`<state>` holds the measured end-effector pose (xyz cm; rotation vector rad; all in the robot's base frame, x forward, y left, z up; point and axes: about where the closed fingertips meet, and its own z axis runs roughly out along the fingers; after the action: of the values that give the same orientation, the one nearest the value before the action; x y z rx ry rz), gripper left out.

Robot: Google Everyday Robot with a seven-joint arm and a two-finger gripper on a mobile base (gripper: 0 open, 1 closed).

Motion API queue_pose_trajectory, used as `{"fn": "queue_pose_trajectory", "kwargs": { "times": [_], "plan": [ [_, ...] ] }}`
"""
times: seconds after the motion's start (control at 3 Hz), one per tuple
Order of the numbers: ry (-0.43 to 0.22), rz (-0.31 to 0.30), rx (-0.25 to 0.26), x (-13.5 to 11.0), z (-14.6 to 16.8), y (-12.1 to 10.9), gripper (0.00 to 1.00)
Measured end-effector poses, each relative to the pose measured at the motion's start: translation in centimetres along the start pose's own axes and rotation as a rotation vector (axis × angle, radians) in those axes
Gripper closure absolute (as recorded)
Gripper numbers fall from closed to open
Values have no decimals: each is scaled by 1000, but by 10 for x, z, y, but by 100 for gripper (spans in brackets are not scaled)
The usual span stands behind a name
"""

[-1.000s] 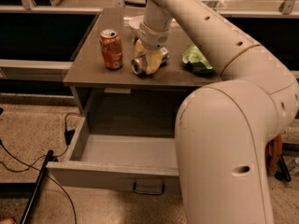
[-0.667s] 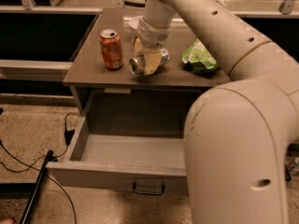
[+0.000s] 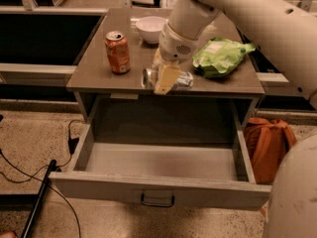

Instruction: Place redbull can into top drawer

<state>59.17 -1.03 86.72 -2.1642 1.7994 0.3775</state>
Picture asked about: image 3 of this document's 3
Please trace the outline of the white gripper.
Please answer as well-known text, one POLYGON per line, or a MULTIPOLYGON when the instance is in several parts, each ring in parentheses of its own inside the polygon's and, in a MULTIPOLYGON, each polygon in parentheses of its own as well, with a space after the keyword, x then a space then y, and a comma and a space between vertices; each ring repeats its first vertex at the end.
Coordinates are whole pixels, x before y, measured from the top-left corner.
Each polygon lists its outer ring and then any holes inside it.
POLYGON ((163 26, 158 38, 158 49, 155 52, 152 65, 152 68, 158 68, 155 94, 167 94, 181 74, 181 69, 178 65, 163 65, 163 60, 179 62, 190 60, 196 48, 197 40, 182 37, 171 28, 169 23, 163 26))

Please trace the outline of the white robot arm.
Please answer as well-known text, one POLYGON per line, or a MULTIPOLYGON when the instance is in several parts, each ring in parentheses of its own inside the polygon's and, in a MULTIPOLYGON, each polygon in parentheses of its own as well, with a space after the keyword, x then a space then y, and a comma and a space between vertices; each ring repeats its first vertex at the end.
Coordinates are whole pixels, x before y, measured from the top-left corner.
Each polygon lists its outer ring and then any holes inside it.
MULTIPOLYGON (((159 37, 165 61, 184 61, 205 27, 223 12, 310 103, 317 91, 317 18, 283 0, 177 0, 159 37)), ((283 159, 267 206, 264 238, 317 238, 317 133, 283 159)))

